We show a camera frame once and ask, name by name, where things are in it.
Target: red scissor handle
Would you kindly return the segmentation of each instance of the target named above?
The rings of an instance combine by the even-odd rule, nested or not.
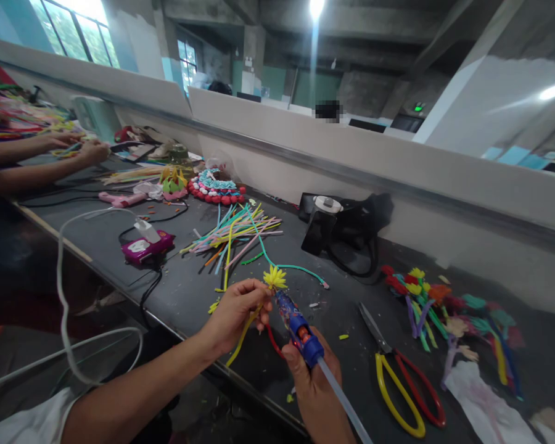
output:
[[[403,376],[405,376],[405,380],[407,381],[407,384],[409,384],[409,389],[411,390],[411,393],[413,393],[413,396],[415,397],[417,404],[419,405],[419,408],[423,411],[425,417],[436,427],[439,427],[441,429],[446,427],[446,414],[444,413],[444,409],[442,408],[442,404],[440,403],[438,394],[434,390],[434,387],[432,386],[428,378],[426,378],[426,375],[424,375],[421,372],[421,370],[418,369],[415,366],[415,364],[413,364],[409,359],[405,358],[405,356],[403,356],[403,354],[400,351],[395,349],[394,354],[395,354],[395,359],[399,364],[399,367],[401,367]],[[415,384],[413,384],[413,380],[411,379],[409,372],[405,368],[405,365],[403,365],[403,362],[405,362],[409,367],[411,367],[411,369],[415,373],[417,373],[417,376],[419,376],[419,378],[422,380],[422,382],[430,392],[430,395],[432,396],[432,399],[436,404],[436,409],[438,410],[438,413],[437,413],[438,417],[435,417],[432,414],[432,412],[430,412],[429,409],[427,408],[425,401],[422,399],[421,395],[419,394],[417,387],[415,387]]]

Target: ceiling light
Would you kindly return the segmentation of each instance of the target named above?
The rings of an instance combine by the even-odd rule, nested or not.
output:
[[[555,98],[555,86],[545,89],[538,95],[540,100],[551,100]]]
[[[323,6],[325,6],[325,0],[310,0],[310,16],[315,22],[319,20]]]

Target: yellow scissor handle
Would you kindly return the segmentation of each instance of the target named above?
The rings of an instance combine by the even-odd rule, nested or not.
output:
[[[390,396],[387,391],[387,386],[384,385],[384,375],[382,373],[383,364],[387,368],[387,372],[390,375],[390,377],[393,379],[395,385],[403,395],[403,398],[405,398],[405,401],[407,401],[407,404],[409,405],[409,408],[411,409],[411,412],[413,413],[413,416],[417,421],[417,428],[411,427],[409,424],[407,424],[407,422],[405,422],[405,420],[401,417],[401,415],[393,405],[393,401],[390,400]],[[378,375],[378,386],[380,387],[380,392],[382,393],[382,397],[384,398],[384,401],[386,402],[388,409],[393,414],[397,422],[401,424],[401,427],[404,428],[405,431],[409,433],[411,436],[415,438],[423,438],[426,435],[426,425],[424,424],[424,420],[419,414],[417,407],[415,407],[415,404],[413,403],[413,400],[409,396],[409,393],[407,393],[407,390],[405,390],[403,384],[401,383],[397,375],[393,372],[392,368],[390,368],[390,365],[387,362],[386,357],[384,355],[381,355],[380,353],[376,353],[376,373]]]

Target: window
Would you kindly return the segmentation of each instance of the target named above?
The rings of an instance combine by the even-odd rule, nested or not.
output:
[[[56,54],[119,68],[101,0],[30,0]]]
[[[183,89],[189,95],[188,86],[193,83],[197,72],[197,61],[195,59],[195,49],[188,43],[177,40],[179,45],[179,58],[181,59],[181,74],[183,75]]]

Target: person's right hand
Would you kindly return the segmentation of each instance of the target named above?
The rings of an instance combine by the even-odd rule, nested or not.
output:
[[[341,386],[339,360],[331,351],[323,335],[310,327],[325,349],[325,363]],[[316,365],[309,371],[304,358],[290,341],[282,348],[288,367],[294,377],[298,407],[306,429],[315,444],[355,443],[347,415],[323,370]]]
[[[97,165],[107,160],[109,152],[109,146],[106,143],[93,139],[82,145],[78,158],[85,160],[89,165]]]

